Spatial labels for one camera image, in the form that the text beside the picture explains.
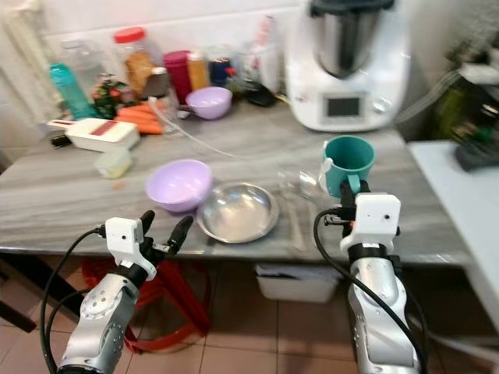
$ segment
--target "lavender bowl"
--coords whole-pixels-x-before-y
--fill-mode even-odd
[[[216,119],[231,107],[232,92],[223,87],[205,87],[189,93],[186,103],[196,115],[204,119]]]
[[[211,191],[211,169],[196,160],[178,160],[159,167],[146,184],[146,192],[158,206],[186,212],[200,205]]]

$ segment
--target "metal dish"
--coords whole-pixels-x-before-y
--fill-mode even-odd
[[[230,183],[213,190],[197,211],[197,223],[212,238],[244,243],[261,238],[279,217],[277,200],[249,183]]]

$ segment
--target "mug handle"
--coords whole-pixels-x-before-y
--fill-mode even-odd
[[[351,174],[348,176],[350,189],[352,189],[353,194],[357,194],[360,192],[360,179],[357,174]]]

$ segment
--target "black cable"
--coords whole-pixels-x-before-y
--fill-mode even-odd
[[[336,214],[338,212],[338,208],[328,209],[320,212],[317,217],[315,217],[315,221],[313,222],[313,238],[315,240],[317,249],[319,249],[320,254],[323,258],[332,265],[343,277],[345,277],[348,281],[352,282],[355,286],[360,288],[364,293],[366,293],[369,297],[371,297],[397,324],[398,327],[402,330],[402,332],[407,336],[409,341],[411,342],[414,350],[416,351],[416,356],[419,359],[419,372],[421,374],[427,374],[428,368],[426,367],[426,357],[421,350],[417,340],[411,333],[411,330],[402,322],[400,318],[398,318],[397,314],[378,296],[374,293],[370,288],[368,288],[363,282],[358,280],[356,277],[350,274],[349,271],[344,269],[341,265],[337,264],[326,252],[326,249],[322,245],[319,237],[319,223],[320,219],[328,214]]]
[[[48,344],[45,336],[45,309],[47,308],[48,290],[50,288],[52,281],[54,280],[55,275],[61,270],[62,266],[67,261],[69,255],[76,248],[76,246],[87,236],[92,234],[97,234],[98,232],[99,230],[94,228],[79,236],[78,239],[71,244],[71,246],[69,247],[65,255],[62,257],[61,261],[59,262],[55,270],[48,278],[47,284],[45,285],[44,298],[41,300],[41,307],[40,307],[40,344],[41,344],[41,351],[44,354],[44,359],[45,362],[47,363],[48,371],[50,372],[50,374],[56,374],[57,365],[55,364],[54,356],[52,356],[50,344]]]
[[[421,304],[417,301],[417,299],[414,297],[412,292],[405,286],[405,283],[402,281],[402,279],[400,277],[398,279],[404,285],[405,293],[407,294],[407,298],[414,305],[414,308],[416,308],[416,311],[419,315],[419,321],[421,322],[421,332],[423,334],[423,352],[424,352],[424,355],[427,359],[428,354],[430,353],[430,338],[428,337],[428,333],[429,333],[428,322],[426,321],[426,317],[424,315],[423,308],[421,307]]]
[[[64,298],[62,298],[57,303],[57,305],[52,309],[52,313],[50,313],[50,316],[48,317],[47,328],[45,329],[45,341],[46,341],[47,346],[49,348],[50,348],[50,332],[52,330],[52,324],[54,323],[55,314],[57,314],[57,311],[61,308],[62,304],[64,304],[66,301],[68,301],[73,296],[86,294],[87,292],[90,292],[91,290],[92,290],[92,288],[85,288],[84,290],[71,292],[69,295],[66,295]]]

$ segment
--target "white table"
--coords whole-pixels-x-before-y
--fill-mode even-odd
[[[499,330],[499,168],[461,169],[452,142],[409,146],[419,168],[454,222],[471,254],[465,270]]]

